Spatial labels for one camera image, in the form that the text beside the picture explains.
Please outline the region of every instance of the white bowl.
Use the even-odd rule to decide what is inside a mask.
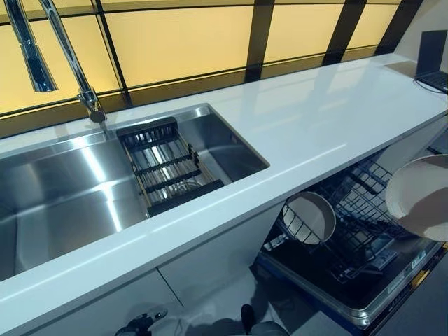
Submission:
[[[283,222],[289,233],[301,242],[316,245],[329,240],[335,231],[335,212],[322,196],[300,192],[289,201],[288,207],[283,208]]]
[[[448,155],[411,161],[388,182],[386,205],[406,230],[448,241]]]

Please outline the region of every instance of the white plate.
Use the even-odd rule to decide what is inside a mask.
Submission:
[[[411,161],[388,182],[386,205],[406,230],[448,241],[448,155]]]

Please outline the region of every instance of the faucet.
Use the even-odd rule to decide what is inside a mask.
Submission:
[[[31,27],[27,19],[27,15],[23,8],[22,0],[3,0],[6,7],[6,12],[11,25],[13,26],[15,35],[20,44],[25,64],[31,84],[35,92],[50,92],[57,90],[57,86],[51,76],[50,70],[37,46],[36,39],[32,33]],[[79,84],[78,98],[81,103],[87,108],[89,118],[99,123],[101,128],[106,132],[106,125],[104,123],[106,114],[98,100],[97,93],[88,83],[84,71],[75,54],[75,50],[70,43],[67,32],[62,24],[53,0],[39,0],[45,15],[50,21],[51,27],[56,34],[57,40],[64,51],[64,55],[70,64],[71,70],[75,75],[76,81]]]

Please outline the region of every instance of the sink drying rack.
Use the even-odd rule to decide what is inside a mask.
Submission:
[[[117,131],[150,216],[224,186],[179,133],[173,117]]]

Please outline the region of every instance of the wire rack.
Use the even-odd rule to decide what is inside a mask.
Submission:
[[[339,282],[356,278],[393,239],[412,237],[387,212],[385,189],[391,177],[388,171],[368,158],[309,188],[308,191],[326,198],[335,210],[336,228],[327,241],[322,241],[289,206],[295,198],[292,196],[276,220],[282,235],[264,247],[269,251],[286,240],[294,240],[309,254],[319,256],[319,262]],[[299,231],[302,241],[295,238]],[[318,243],[304,244],[310,237]]]
[[[118,131],[150,216],[223,186],[178,131],[164,118]]]

